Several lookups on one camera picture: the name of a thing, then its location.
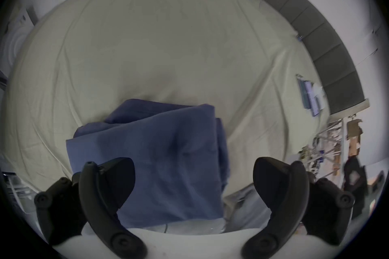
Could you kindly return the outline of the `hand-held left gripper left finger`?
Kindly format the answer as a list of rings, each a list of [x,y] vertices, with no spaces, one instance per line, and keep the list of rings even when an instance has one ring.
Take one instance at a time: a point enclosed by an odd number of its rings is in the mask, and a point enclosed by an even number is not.
[[[34,198],[41,232],[50,246],[80,236],[89,224],[97,238],[122,259],[144,259],[147,247],[119,221],[117,212],[135,186],[130,158],[85,163],[71,179],[62,177]]]

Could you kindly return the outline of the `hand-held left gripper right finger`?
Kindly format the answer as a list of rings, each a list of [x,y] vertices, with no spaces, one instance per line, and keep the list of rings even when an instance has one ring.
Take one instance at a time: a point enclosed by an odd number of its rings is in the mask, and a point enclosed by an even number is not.
[[[314,179],[300,161],[260,157],[253,168],[256,192],[271,210],[267,226],[246,241],[243,258],[272,258],[303,224],[308,237],[340,246],[353,213],[354,196],[327,178]]]

